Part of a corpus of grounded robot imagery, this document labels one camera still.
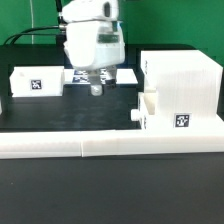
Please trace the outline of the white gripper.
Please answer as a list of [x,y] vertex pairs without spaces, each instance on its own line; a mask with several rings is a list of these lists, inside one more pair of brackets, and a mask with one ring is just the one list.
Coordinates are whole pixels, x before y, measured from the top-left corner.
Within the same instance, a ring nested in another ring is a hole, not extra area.
[[97,69],[105,67],[106,86],[108,89],[114,89],[117,76],[117,68],[114,65],[125,60],[125,43],[120,24],[108,21],[70,23],[67,25],[66,37],[64,51],[72,67],[90,71],[88,79],[91,94],[102,94],[100,73]]

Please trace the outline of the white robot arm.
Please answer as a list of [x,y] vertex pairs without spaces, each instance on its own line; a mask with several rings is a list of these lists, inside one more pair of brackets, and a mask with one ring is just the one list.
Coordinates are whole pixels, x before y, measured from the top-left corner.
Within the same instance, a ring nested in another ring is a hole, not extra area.
[[100,96],[100,70],[106,70],[109,84],[115,86],[116,65],[125,60],[118,0],[72,0],[62,15],[67,23],[64,51],[75,70],[87,73],[91,94]]

